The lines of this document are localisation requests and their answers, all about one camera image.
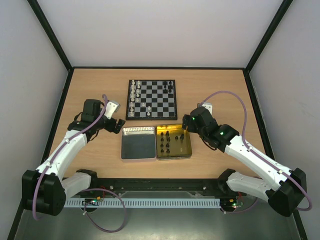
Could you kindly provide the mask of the silver tin lid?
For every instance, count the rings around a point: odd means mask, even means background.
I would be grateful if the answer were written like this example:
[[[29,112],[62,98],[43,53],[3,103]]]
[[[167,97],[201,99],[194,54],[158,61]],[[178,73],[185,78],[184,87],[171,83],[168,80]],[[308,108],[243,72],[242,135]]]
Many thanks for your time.
[[[155,127],[124,127],[121,130],[120,158],[128,163],[155,161],[157,158]]]

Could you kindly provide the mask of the gold tin box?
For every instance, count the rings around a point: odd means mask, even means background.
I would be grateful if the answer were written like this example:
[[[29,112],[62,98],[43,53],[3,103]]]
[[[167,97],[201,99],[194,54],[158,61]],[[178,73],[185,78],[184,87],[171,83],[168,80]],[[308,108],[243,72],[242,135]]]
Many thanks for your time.
[[[156,126],[156,154],[159,161],[189,159],[192,156],[190,134],[182,124]]]

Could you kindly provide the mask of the black silver chess board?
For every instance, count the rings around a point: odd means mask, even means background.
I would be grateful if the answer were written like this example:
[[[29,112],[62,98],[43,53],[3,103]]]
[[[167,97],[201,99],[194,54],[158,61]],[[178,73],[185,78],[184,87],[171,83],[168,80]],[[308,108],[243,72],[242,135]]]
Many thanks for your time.
[[[151,115],[147,116],[148,106]],[[177,91],[174,79],[130,79],[126,103],[128,121],[177,120]]]

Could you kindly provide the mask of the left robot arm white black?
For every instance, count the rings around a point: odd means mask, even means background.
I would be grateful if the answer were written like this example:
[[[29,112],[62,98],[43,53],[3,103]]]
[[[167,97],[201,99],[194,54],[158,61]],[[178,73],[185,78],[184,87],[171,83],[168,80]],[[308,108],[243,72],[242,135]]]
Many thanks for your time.
[[[36,170],[27,170],[22,176],[22,203],[39,220],[37,213],[58,215],[66,200],[84,190],[98,185],[97,173],[80,169],[68,178],[65,172],[79,151],[98,136],[101,130],[118,134],[125,120],[116,120],[113,114],[120,104],[108,100],[86,99],[83,110],[68,125],[67,132],[58,147]]]

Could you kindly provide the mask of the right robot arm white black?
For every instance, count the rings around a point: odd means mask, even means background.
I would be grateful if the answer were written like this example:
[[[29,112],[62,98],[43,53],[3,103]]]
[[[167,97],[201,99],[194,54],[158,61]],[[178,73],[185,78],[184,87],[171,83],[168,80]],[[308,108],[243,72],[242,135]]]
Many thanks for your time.
[[[227,170],[224,180],[218,183],[218,191],[229,196],[242,192],[268,202],[278,214],[289,217],[305,198],[306,174],[300,168],[286,167],[248,143],[240,133],[228,124],[218,124],[211,112],[201,106],[182,118],[182,128],[196,133],[213,150],[239,160],[254,171],[258,177],[245,176]]]

